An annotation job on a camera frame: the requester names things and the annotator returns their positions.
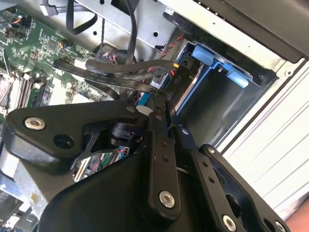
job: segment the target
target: capacitor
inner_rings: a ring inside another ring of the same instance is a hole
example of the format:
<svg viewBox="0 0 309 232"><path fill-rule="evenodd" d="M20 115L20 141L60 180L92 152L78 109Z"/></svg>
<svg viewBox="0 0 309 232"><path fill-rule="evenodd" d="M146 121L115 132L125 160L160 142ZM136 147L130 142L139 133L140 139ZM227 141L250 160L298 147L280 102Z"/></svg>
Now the capacitor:
<svg viewBox="0 0 309 232"><path fill-rule="evenodd" d="M67 88L72 88L72 83L71 82L67 82Z"/></svg>

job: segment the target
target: power cable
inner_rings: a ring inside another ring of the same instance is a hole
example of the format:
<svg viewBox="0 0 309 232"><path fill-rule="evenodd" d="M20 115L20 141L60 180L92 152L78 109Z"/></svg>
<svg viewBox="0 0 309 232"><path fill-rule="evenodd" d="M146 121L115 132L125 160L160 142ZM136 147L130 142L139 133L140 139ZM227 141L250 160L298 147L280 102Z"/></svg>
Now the power cable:
<svg viewBox="0 0 309 232"><path fill-rule="evenodd" d="M101 62L89 59L86 61L86 68L89 71L95 73L129 73L135 72L142 69L147 69L152 66L159 66L160 68L169 72L173 67L178 68L179 65L164 59L154 59L145 62L135 63L135 64L125 64L125 65L112 65L112 64L103 64Z"/></svg>

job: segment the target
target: black plastic cover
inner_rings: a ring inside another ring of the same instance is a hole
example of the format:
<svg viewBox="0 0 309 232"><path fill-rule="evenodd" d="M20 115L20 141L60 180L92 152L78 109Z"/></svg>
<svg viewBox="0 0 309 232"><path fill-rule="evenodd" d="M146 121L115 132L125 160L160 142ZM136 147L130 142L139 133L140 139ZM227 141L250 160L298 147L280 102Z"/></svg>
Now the black plastic cover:
<svg viewBox="0 0 309 232"><path fill-rule="evenodd" d="M307 0L201 0L241 31L296 63L309 56Z"/></svg>

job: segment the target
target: black plastic arm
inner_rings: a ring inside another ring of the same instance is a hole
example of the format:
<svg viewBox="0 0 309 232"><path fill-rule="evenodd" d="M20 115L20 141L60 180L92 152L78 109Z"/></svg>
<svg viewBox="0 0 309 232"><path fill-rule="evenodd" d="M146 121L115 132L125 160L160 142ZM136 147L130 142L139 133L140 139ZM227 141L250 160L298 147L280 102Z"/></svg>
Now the black plastic arm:
<svg viewBox="0 0 309 232"><path fill-rule="evenodd" d="M72 168L87 147L84 135L89 134L96 141L104 129L109 131L116 122L134 123L139 115L126 101L17 109L6 118L3 141L7 150L18 158L46 171L63 173ZM25 121L30 117L42 120L45 123L44 129L32 130L26 127ZM90 128L96 128L97 133L93 133Z"/></svg>

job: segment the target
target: silver screw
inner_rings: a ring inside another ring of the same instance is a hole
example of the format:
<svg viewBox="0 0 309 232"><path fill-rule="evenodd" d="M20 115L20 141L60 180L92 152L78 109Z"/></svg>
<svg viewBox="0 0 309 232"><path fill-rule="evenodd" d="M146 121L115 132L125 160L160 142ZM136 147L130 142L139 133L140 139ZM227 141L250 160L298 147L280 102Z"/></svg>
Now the silver screw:
<svg viewBox="0 0 309 232"><path fill-rule="evenodd" d="M135 109L132 106L128 106L126 109L131 113L135 112Z"/></svg>
<svg viewBox="0 0 309 232"><path fill-rule="evenodd" d="M175 206L175 199L172 196L172 194L170 194L167 191L162 191L159 194L159 200L160 202L166 207L166 208L173 208Z"/></svg>
<svg viewBox="0 0 309 232"><path fill-rule="evenodd" d="M160 121L163 121L163 117L161 115L156 115L155 117L156 117L156 119L159 119Z"/></svg>
<svg viewBox="0 0 309 232"><path fill-rule="evenodd" d="M222 220L224 225L228 228L229 231L232 232L236 231L235 222L228 215L223 215Z"/></svg>
<svg viewBox="0 0 309 232"><path fill-rule="evenodd" d="M183 131L183 133L186 134L186 135L189 134L189 131L187 131L185 128L183 128L182 131Z"/></svg>
<svg viewBox="0 0 309 232"><path fill-rule="evenodd" d="M45 128L46 124L42 119L29 117L25 120L25 126L31 130L40 131Z"/></svg>
<svg viewBox="0 0 309 232"><path fill-rule="evenodd" d="M211 147L208 147L208 151L212 154L216 153Z"/></svg>
<svg viewBox="0 0 309 232"><path fill-rule="evenodd" d="M280 222L276 221L276 225L282 232L285 232L285 228L280 224Z"/></svg>

